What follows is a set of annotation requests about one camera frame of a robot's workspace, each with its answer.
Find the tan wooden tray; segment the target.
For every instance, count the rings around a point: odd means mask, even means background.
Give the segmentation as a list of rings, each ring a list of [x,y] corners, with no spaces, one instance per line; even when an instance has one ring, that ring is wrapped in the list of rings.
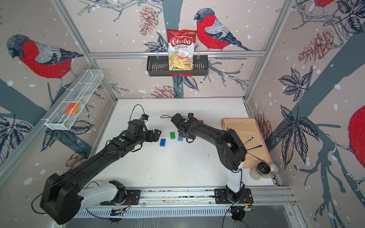
[[[271,157],[262,137],[261,131],[255,119],[253,118],[224,118],[221,120],[223,130],[233,129],[241,141],[245,143],[249,138],[254,137],[244,146],[246,149],[258,145],[263,147],[248,151],[244,162],[244,168],[250,169],[258,165],[259,162],[265,161],[268,165],[272,164]]]

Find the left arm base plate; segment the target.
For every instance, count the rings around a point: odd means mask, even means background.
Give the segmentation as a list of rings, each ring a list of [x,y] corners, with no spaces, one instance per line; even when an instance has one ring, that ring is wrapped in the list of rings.
[[[126,190],[125,199],[121,203],[115,203],[114,200],[111,201],[105,201],[100,203],[101,206],[119,206],[119,205],[131,205],[136,206],[139,204],[140,200],[140,190]]]

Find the Chuba cassava chips bag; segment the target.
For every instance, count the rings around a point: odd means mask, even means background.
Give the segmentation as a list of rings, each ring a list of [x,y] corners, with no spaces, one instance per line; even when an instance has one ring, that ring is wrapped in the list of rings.
[[[167,30],[169,70],[193,70],[195,30]]]

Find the clear bottle black cap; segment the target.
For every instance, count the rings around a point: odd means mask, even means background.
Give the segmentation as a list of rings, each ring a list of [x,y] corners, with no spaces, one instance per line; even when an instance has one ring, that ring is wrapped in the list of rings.
[[[279,168],[275,164],[268,165],[265,162],[260,162],[256,167],[251,168],[250,177],[254,180],[271,179],[277,175]]]

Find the orange red block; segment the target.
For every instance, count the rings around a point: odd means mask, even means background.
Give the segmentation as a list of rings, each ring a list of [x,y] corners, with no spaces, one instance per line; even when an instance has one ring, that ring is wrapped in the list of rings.
[[[75,115],[81,107],[81,103],[71,103],[65,110],[66,115]]]

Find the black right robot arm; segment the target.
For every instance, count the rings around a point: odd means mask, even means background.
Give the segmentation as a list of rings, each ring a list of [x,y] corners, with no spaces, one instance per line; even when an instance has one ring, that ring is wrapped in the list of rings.
[[[179,136],[188,143],[199,137],[216,147],[221,164],[228,171],[226,184],[227,197],[231,202],[238,202],[243,195],[245,184],[242,181],[242,169],[246,160],[247,149],[233,129],[220,130],[208,126],[194,117],[175,114],[171,122],[177,128]]]

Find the small blue lego brick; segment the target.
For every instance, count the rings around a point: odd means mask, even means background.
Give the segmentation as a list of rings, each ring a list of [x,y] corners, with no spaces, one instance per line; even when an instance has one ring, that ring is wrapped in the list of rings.
[[[166,145],[166,139],[161,139],[160,140],[160,146],[165,147],[165,145]]]

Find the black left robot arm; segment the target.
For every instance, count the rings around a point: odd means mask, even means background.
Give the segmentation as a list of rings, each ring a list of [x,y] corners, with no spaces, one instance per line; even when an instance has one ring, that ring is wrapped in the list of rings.
[[[77,168],[63,175],[53,174],[46,180],[40,195],[40,208],[59,225],[69,222],[79,211],[103,202],[116,205],[132,204],[125,186],[117,180],[85,188],[90,181],[106,167],[123,158],[129,152],[140,150],[144,142],[157,142],[161,131],[148,130],[146,122],[135,119],[128,123],[128,129],[110,140],[104,149]]]

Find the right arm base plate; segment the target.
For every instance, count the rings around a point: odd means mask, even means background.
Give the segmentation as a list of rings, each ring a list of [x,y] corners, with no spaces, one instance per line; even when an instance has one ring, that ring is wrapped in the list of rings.
[[[215,189],[214,198],[216,204],[253,204],[252,191],[248,188],[242,188],[239,192],[234,193],[229,188]]]

